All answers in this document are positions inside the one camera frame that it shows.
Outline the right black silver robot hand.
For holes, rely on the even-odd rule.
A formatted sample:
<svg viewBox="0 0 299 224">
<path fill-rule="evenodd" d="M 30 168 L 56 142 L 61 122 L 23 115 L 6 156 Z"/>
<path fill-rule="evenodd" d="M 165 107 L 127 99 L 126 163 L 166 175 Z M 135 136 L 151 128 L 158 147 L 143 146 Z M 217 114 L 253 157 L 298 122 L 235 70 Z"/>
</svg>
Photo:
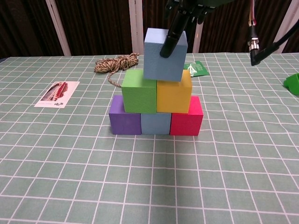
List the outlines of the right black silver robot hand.
<svg viewBox="0 0 299 224">
<path fill-rule="evenodd" d="M 177 8 L 174 19 L 166 35 L 160 56 L 168 58 L 174 51 L 185 27 L 202 24 L 206 15 L 217 7 L 230 3 L 229 0 L 169 0 L 165 6 L 165 18 Z"/>
</svg>

